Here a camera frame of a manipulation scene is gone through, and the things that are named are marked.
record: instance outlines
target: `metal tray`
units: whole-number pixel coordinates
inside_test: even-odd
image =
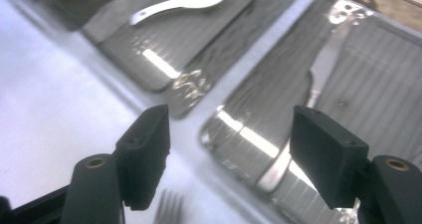
[[[144,89],[161,92],[251,1],[224,0],[208,9],[164,12],[138,26],[125,24],[100,48]]]
[[[307,100],[309,68],[335,28],[327,14],[337,1],[317,0],[202,129],[203,144],[249,185],[274,160],[257,142],[281,150],[293,106]],[[420,34],[373,13],[352,29],[316,108],[366,141],[369,158],[391,154],[420,168],[421,63]],[[242,128],[255,138],[242,135]],[[336,223],[343,217],[290,171],[269,198],[298,223]]]

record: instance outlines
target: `white plastic spoon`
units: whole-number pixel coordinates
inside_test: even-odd
[[[147,17],[150,17],[156,13],[163,12],[170,9],[176,8],[190,8],[200,9],[212,7],[219,4],[223,0],[168,0],[166,2],[158,3],[153,6],[142,9],[130,17],[129,24],[134,26],[140,21]]]

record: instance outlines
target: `fork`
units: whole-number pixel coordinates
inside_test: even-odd
[[[162,191],[153,224],[180,224],[182,221],[183,197],[177,193]]]

